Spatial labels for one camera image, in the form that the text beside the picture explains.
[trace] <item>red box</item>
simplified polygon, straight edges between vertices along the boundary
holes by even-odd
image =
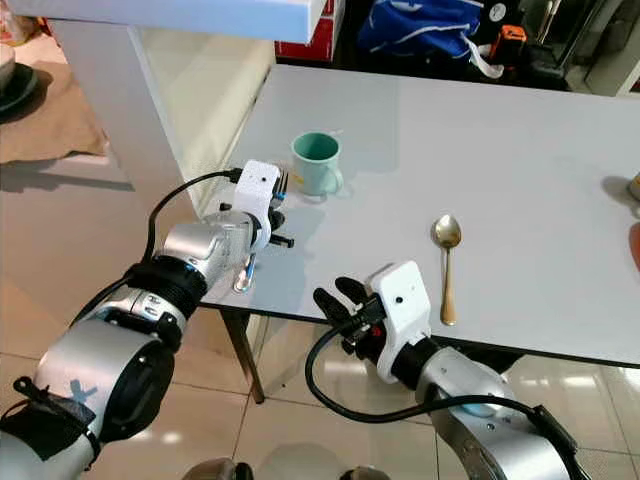
[[[299,60],[330,62],[336,49],[338,34],[344,17],[344,0],[327,0],[311,42],[275,42],[276,56]]]

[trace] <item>white countertop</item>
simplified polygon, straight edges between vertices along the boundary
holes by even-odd
[[[306,43],[326,0],[9,0],[14,13]]]
[[[232,163],[290,164],[297,134],[342,130],[345,188],[320,203],[289,195],[278,233],[295,247],[261,252],[248,294],[225,279],[203,301],[323,318],[316,287],[413,259],[436,335],[640,365],[640,203],[624,191],[638,118],[631,100],[275,66]],[[443,213],[463,230],[453,327],[439,320],[429,236]]]

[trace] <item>metal table leg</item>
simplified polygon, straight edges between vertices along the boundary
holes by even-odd
[[[231,337],[231,343],[236,351],[240,366],[251,387],[253,400],[260,404],[264,402],[264,390],[258,376],[258,369],[253,360],[253,352],[247,339],[247,325],[249,324],[249,313],[238,312],[236,310],[220,310],[224,324]]]

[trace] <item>tan placemat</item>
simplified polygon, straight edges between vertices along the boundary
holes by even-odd
[[[105,137],[93,111],[62,63],[36,62],[36,91],[0,118],[0,163],[61,158],[71,152],[104,155]]]

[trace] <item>gold spoon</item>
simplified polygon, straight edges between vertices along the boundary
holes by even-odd
[[[435,237],[438,245],[447,251],[447,267],[444,274],[444,292],[440,320],[446,325],[456,323],[456,311],[453,307],[453,287],[451,286],[451,249],[462,240],[462,230],[452,215],[443,215],[435,224]]]

